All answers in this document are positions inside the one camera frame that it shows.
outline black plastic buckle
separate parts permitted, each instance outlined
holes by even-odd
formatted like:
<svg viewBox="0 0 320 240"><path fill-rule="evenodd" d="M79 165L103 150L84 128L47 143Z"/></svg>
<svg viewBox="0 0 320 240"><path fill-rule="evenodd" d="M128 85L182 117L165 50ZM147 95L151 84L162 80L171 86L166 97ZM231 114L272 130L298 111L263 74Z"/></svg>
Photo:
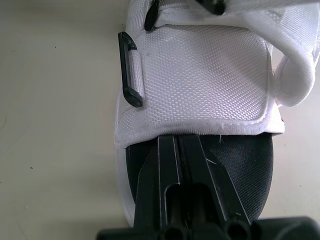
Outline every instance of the black plastic buckle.
<svg viewBox="0 0 320 240"><path fill-rule="evenodd" d="M196 0L206 10L214 15L222 15L226 11L226 4L224 0Z"/></svg>
<svg viewBox="0 0 320 240"><path fill-rule="evenodd" d="M151 6L146 13L145 20L144 20L144 30L151 31L158 19L159 14L159 0L153 0Z"/></svg>
<svg viewBox="0 0 320 240"><path fill-rule="evenodd" d="M125 31L118 34L118 39L120 49L123 96L131 106L139 108L143 106L143 100L140 94L132 88L129 61L129 51L137 50L137 46Z"/></svg>

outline white mesh upper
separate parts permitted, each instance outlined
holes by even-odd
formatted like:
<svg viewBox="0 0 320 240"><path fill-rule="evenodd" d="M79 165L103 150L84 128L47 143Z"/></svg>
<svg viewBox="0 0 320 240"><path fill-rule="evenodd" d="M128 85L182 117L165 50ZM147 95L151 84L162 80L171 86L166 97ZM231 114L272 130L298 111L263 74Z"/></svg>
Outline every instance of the white mesh upper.
<svg viewBox="0 0 320 240"><path fill-rule="evenodd" d="M319 57L318 4L297 2L229 0L226 14L213 16L186 0L161 0L158 28L146 32L151 1L132 0L126 32L137 45L131 74L143 107L119 94L116 147L164 134L282 133L275 102L307 97ZM285 55L275 77L267 41Z"/></svg>

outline black insole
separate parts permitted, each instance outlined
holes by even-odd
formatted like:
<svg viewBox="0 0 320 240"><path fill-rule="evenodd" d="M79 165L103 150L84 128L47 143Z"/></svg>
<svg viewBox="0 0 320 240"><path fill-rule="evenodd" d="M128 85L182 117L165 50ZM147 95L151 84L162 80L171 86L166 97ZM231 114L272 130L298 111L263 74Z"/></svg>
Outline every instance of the black insole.
<svg viewBox="0 0 320 240"><path fill-rule="evenodd" d="M268 198L273 173L271 133L259 135L202 135L202 147L224 164L250 221L261 214ZM133 199L140 169L157 139L126 148L126 164Z"/></svg>

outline black plastic part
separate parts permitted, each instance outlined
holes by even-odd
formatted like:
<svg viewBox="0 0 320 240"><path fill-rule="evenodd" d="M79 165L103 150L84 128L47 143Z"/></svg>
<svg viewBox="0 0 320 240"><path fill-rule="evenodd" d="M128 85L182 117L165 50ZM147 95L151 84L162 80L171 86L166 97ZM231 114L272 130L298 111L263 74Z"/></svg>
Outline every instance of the black plastic part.
<svg viewBox="0 0 320 240"><path fill-rule="evenodd" d="M159 136L138 176L134 228L97 240L320 240L305 217L248 221L224 165L197 135Z"/></svg>
<svg viewBox="0 0 320 240"><path fill-rule="evenodd" d="M145 16L144 30L151 31L158 19L159 14L159 0L153 0L151 6Z"/></svg>
<svg viewBox="0 0 320 240"><path fill-rule="evenodd" d="M137 46L132 38L126 32L118 34L121 73L122 73L122 92L125 100L133 107L143 106L143 100L140 94L132 88L132 76L130 72L129 51L137 50Z"/></svg>
<svg viewBox="0 0 320 240"><path fill-rule="evenodd" d="M226 4L224 0L196 0L206 10L214 15L222 15L226 11Z"/></svg>

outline white fabric strap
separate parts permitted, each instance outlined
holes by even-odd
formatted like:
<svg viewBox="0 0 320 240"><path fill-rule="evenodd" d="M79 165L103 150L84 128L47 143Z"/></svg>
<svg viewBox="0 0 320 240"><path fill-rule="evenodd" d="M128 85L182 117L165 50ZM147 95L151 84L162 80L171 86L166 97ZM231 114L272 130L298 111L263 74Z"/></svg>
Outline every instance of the white fabric strap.
<svg viewBox="0 0 320 240"><path fill-rule="evenodd" d="M226 25L250 29L285 55L275 71L274 94L282 105L292 107L308 96L315 81L320 10L313 2L319 1L230 0L226 14L214 16L194 0L167 0L162 2L155 26Z"/></svg>

